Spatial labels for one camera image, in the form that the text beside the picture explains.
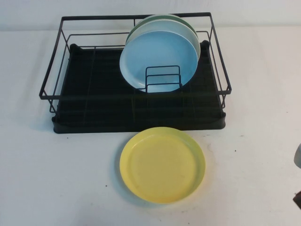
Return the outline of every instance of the dish rack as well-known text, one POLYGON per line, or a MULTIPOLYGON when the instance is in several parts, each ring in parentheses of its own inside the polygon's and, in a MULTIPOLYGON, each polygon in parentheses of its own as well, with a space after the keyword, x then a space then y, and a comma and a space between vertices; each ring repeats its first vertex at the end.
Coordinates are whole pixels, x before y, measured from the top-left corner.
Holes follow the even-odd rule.
POLYGON ((41 99, 50 103, 49 111, 54 113, 54 131, 126 132, 158 126, 180 130, 224 128, 225 98, 232 88, 212 16, 210 13, 175 15, 199 21, 202 26, 196 30, 202 40, 197 70, 192 79, 182 85, 179 66, 150 65, 145 69, 143 90, 131 87, 124 80, 119 59, 124 48, 122 43, 125 43, 131 28, 149 15, 62 17, 39 93, 41 99), (73 22, 73 26, 63 30, 66 22, 73 22), (92 22, 93 26, 89 28, 93 31, 98 28, 96 22, 105 22, 110 32, 91 32, 86 25, 81 30, 83 22, 92 22), (132 24, 125 32, 111 32, 113 26, 124 28, 125 22, 132 24), (104 37, 105 45, 95 43, 101 40, 100 36, 104 37), (149 84, 150 76, 166 76, 150 73, 151 69, 161 67, 176 69, 174 75, 179 77, 176 83, 179 88, 172 92, 148 93, 149 86, 160 85, 149 84))

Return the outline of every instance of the dark object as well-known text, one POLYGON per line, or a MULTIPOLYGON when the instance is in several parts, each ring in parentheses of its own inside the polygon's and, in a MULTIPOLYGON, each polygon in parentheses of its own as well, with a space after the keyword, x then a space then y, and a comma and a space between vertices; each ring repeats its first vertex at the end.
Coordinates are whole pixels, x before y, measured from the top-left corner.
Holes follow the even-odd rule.
POLYGON ((145 93, 132 88, 122 77, 119 58, 124 45, 115 46, 77 46, 69 45, 71 36, 113 35, 119 33, 70 34, 63 32, 64 21, 77 20, 129 20, 144 19, 140 16, 69 16, 61 20, 55 48, 43 81, 40 98, 50 103, 50 112, 56 133, 83 132, 124 132, 141 131, 151 127, 167 126, 181 130, 222 129, 225 126, 225 97, 231 93, 231 85, 222 59, 221 50, 210 13, 175 14, 180 17, 208 17, 211 22, 208 40, 201 45, 201 57, 193 78, 182 86, 179 76, 179 89, 167 93, 145 93), (59 75, 53 95, 47 95, 45 86, 63 36, 65 47, 59 75), (211 43, 214 36, 216 49, 224 73, 227 87, 222 89, 216 60, 211 43), (60 95, 58 87, 65 53, 69 61, 60 95), (59 100, 57 108, 54 101, 59 100))
POLYGON ((301 209, 301 192, 299 192, 298 194, 296 194, 296 196, 293 198, 293 201, 297 204, 297 206, 299 206, 299 208, 301 209))

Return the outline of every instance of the green plate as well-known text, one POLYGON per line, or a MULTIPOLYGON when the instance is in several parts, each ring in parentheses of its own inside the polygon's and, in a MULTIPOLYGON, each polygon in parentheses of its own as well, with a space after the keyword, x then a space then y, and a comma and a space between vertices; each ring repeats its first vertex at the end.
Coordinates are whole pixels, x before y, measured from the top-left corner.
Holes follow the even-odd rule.
POLYGON ((151 15, 151 16, 148 16, 147 18, 143 19, 142 21, 140 21, 132 30, 131 32, 128 34, 127 36, 127 40, 128 38, 132 35, 132 33, 137 30, 140 26, 150 22, 150 21, 153 21, 153 20, 158 20, 158 19, 169 19, 169 20, 175 20, 177 22, 180 22, 186 26, 188 26, 194 33, 196 36, 197 33, 196 31, 193 29, 193 27, 187 23, 185 20, 183 20, 182 18, 178 17, 178 16, 175 16, 175 15, 171 15, 171 14, 165 14, 165 15, 151 15))

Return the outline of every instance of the stack of plates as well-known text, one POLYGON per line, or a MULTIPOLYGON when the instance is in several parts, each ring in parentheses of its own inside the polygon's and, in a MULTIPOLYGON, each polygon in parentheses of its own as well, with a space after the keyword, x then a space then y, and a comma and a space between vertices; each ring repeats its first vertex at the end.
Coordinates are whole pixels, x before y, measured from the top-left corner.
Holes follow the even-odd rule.
POLYGON ((146 68, 177 65, 181 84, 185 85, 196 71, 200 52, 197 33, 189 23, 174 15, 153 15, 129 33, 120 57, 120 70, 136 89, 145 91, 147 83, 153 84, 148 92, 169 92, 179 88, 178 67, 151 68, 148 75, 164 76, 151 76, 147 81, 146 68))

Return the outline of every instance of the yellow plate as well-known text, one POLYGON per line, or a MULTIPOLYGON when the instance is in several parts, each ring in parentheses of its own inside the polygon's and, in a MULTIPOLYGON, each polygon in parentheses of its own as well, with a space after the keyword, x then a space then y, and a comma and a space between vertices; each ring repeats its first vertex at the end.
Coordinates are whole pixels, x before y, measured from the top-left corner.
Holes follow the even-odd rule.
POLYGON ((120 173, 138 197, 155 203, 185 198, 201 183, 205 158, 186 133, 167 127, 138 133, 124 147, 120 173))

